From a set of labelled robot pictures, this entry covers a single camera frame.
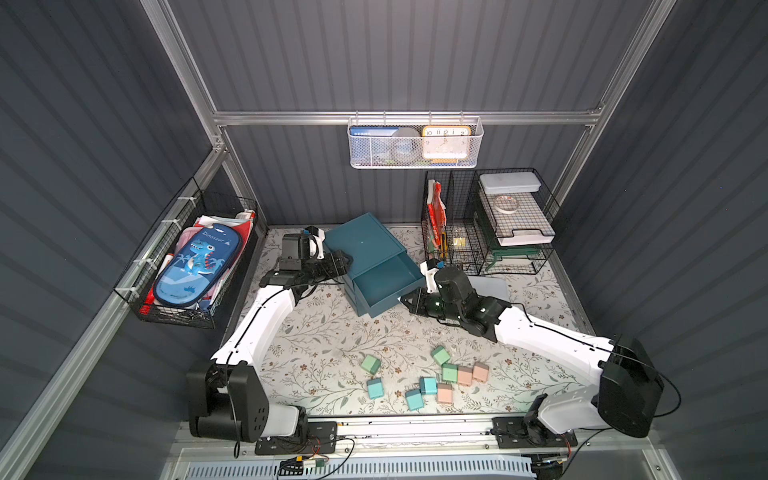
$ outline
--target pink block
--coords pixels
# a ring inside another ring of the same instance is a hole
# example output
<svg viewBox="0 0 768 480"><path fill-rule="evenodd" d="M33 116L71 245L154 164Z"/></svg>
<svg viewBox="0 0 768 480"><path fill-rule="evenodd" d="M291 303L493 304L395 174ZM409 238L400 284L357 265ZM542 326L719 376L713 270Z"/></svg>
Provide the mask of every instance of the pink block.
<svg viewBox="0 0 768 480"><path fill-rule="evenodd" d="M475 362L475 368L472 370L472 377L480 383L488 381L489 368L484 363Z"/></svg>
<svg viewBox="0 0 768 480"><path fill-rule="evenodd" d="M437 384L437 402L453 404L453 387L447 383Z"/></svg>
<svg viewBox="0 0 768 480"><path fill-rule="evenodd" d="M458 384L470 386L472 384L472 369L468 366L458 368Z"/></svg>

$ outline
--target white wire basket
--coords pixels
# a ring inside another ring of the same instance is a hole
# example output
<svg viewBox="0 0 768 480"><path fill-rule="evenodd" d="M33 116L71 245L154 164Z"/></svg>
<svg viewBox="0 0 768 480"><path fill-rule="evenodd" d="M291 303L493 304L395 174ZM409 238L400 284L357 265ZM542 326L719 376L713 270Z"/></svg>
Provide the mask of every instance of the white wire basket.
<svg viewBox="0 0 768 480"><path fill-rule="evenodd" d="M354 168L474 168L483 129L480 117L431 114L349 118Z"/></svg>

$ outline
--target green block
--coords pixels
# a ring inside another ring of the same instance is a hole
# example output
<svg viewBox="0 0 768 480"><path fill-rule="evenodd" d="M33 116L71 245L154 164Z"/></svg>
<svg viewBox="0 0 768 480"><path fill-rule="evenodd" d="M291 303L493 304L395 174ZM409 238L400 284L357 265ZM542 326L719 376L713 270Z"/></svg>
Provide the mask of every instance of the green block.
<svg viewBox="0 0 768 480"><path fill-rule="evenodd" d="M379 367L382 365L382 361L375 356L366 355L366 359L362 361L362 369L371 375L375 375L379 371Z"/></svg>
<svg viewBox="0 0 768 480"><path fill-rule="evenodd" d="M456 383L458 382L458 367L451 363L442 364L442 381Z"/></svg>
<svg viewBox="0 0 768 480"><path fill-rule="evenodd" d="M406 403L408 403L408 410L411 412L423 409L424 399L422 398L422 393L419 390L409 390L406 392Z"/></svg>
<svg viewBox="0 0 768 480"><path fill-rule="evenodd" d="M448 353L446 349L439 346L432 351L432 358L435 359L438 365L442 365L443 363L448 362L451 359L451 355Z"/></svg>

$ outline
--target dinosaur print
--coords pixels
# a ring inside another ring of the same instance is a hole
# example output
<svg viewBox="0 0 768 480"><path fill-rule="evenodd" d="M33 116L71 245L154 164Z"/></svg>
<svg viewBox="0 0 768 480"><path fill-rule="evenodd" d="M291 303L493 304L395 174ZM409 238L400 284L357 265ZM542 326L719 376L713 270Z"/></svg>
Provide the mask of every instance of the dinosaur print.
<svg viewBox="0 0 768 480"><path fill-rule="evenodd" d="M190 250L194 255L184 264L184 271L190 275L209 275L216 272L219 263L211 258L216 248L208 242L195 240L190 243Z"/></svg>

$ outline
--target mint green cube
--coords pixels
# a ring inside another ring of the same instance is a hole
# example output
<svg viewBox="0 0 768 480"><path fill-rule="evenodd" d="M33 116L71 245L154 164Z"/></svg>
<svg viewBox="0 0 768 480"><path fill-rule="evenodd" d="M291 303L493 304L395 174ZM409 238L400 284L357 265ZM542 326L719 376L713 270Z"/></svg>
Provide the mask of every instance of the mint green cube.
<svg viewBox="0 0 768 480"><path fill-rule="evenodd" d="M424 399L422 398L422 393L419 390L409 390L406 392L406 403L408 403L408 410L411 412L423 409Z"/></svg>
<svg viewBox="0 0 768 480"><path fill-rule="evenodd" d="M442 364L442 381L449 383L458 382L458 367L451 363Z"/></svg>
<svg viewBox="0 0 768 480"><path fill-rule="evenodd" d="M362 369L371 375L375 375L379 371L379 367L382 365L382 361L375 356L366 355L366 359L362 361Z"/></svg>
<svg viewBox="0 0 768 480"><path fill-rule="evenodd" d="M437 395L437 380L432 377L422 377L419 381L422 395Z"/></svg>
<svg viewBox="0 0 768 480"><path fill-rule="evenodd" d="M438 365L442 365L451 359L451 355L442 346L437 347L432 351L432 358L435 359Z"/></svg>
<svg viewBox="0 0 768 480"><path fill-rule="evenodd" d="M373 379L368 381L368 397L371 400L380 399L384 396L384 385L382 385L381 379Z"/></svg>

